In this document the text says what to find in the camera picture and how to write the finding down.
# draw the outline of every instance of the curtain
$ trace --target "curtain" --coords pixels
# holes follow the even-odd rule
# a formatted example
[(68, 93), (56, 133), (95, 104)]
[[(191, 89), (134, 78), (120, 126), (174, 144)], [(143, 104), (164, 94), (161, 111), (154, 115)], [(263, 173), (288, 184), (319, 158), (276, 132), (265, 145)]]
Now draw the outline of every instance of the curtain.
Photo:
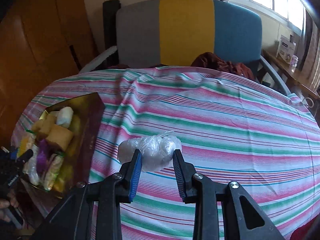
[(320, 84), (320, 31), (313, 22), (309, 50), (301, 74), (309, 80), (311, 89)]
[(307, 58), (309, 45), (311, 41), (312, 35), (312, 26), (313, 20), (306, 9), (304, 9), (304, 18), (303, 18), (303, 30), (301, 33), (301, 38), (299, 41), (299, 45), (297, 47), (296, 56), (299, 58), (297, 68), (302, 70), (304, 62)]

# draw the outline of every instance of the wrapped snack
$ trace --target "wrapped snack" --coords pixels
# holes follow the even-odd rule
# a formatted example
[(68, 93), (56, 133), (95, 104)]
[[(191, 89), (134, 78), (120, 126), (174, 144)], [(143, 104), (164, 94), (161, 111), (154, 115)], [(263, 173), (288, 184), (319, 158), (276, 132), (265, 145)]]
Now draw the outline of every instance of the wrapped snack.
[(54, 114), (49, 114), (47, 118), (44, 120), (41, 129), (39, 130), (40, 138), (46, 138), (53, 125), (56, 123), (57, 117)]
[(44, 119), (39, 119), (31, 126), (31, 130), (36, 133), (39, 132), (41, 130), (43, 123), (44, 123)]
[(24, 154), (27, 150), (31, 149), (36, 140), (36, 135), (31, 130), (26, 130), (22, 136), (20, 146), (17, 153), (17, 159)]
[(142, 155), (142, 171), (160, 171), (172, 167), (172, 156), (176, 149), (182, 151), (180, 140), (170, 135), (172, 131), (159, 135), (133, 138), (120, 143), (118, 160), (121, 164), (130, 162), (134, 151), (139, 149)]
[(65, 152), (72, 137), (73, 132), (55, 124), (53, 125), (46, 140), (52, 147)]
[(36, 159), (36, 172), (39, 177), (45, 173), (49, 166), (49, 147), (45, 139), (39, 142), (39, 151)]
[(23, 167), (23, 172), (28, 174), (30, 182), (37, 186), (39, 184), (39, 176), (37, 173), (37, 155), (39, 148), (36, 145), (32, 146), (33, 156)]
[(58, 113), (56, 125), (60, 125), (68, 129), (71, 124), (72, 116), (73, 110), (70, 106), (62, 108)]
[(63, 157), (61, 155), (52, 154), (52, 161), (43, 182), (43, 187), (45, 190), (49, 191), (52, 189), (53, 184), (59, 174), (62, 163)]

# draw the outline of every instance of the red cloth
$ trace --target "red cloth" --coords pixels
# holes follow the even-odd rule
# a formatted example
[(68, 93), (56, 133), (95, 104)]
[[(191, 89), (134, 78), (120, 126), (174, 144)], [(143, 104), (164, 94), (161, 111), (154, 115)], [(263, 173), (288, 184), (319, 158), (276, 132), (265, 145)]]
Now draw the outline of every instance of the red cloth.
[(251, 69), (243, 63), (232, 64), (232, 62), (224, 61), (211, 52), (206, 52), (198, 56), (191, 64), (191, 67), (210, 68), (218, 71), (232, 73), (238, 76), (244, 76), (250, 80), (255, 81), (255, 77)]
[(315, 221), (316, 217), (313, 218), (311, 221), (306, 223), (304, 226), (297, 228), (293, 234), (290, 237), (290, 240), (302, 240), (306, 233), (309, 231), (311, 228), (313, 222)]

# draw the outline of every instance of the purple wrapper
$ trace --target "purple wrapper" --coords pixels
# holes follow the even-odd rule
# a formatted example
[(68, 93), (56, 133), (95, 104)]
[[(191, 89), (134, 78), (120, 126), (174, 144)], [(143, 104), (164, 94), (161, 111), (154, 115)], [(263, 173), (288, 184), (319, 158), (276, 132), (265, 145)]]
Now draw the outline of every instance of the purple wrapper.
[(37, 173), (39, 177), (47, 170), (49, 164), (49, 146), (45, 139), (39, 142), (39, 151), (37, 156)]

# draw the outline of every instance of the metal screw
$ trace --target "metal screw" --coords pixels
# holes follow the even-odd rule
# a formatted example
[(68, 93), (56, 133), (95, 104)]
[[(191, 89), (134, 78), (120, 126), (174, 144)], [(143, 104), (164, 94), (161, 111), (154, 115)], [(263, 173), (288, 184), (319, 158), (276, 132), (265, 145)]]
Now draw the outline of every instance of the metal screw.
[(195, 179), (203, 179), (203, 175), (201, 173), (195, 173), (195, 174), (193, 174), (193, 177)]
[(76, 186), (79, 187), (79, 188), (84, 187), (85, 186), (85, 182), (79, 181), (79, 182), (77, 182)]
[(236, 182), (236, 181), (232, 181), (232, 182), (230, 182), (230, 186), (231, 186), (232, 188), (239, 188), (239, 183)]
[(117, 173), (113, 174), (112, 177), (114, 179), (121, 179), (122, 178), (122, 174), (120, 172), (117, 172)]

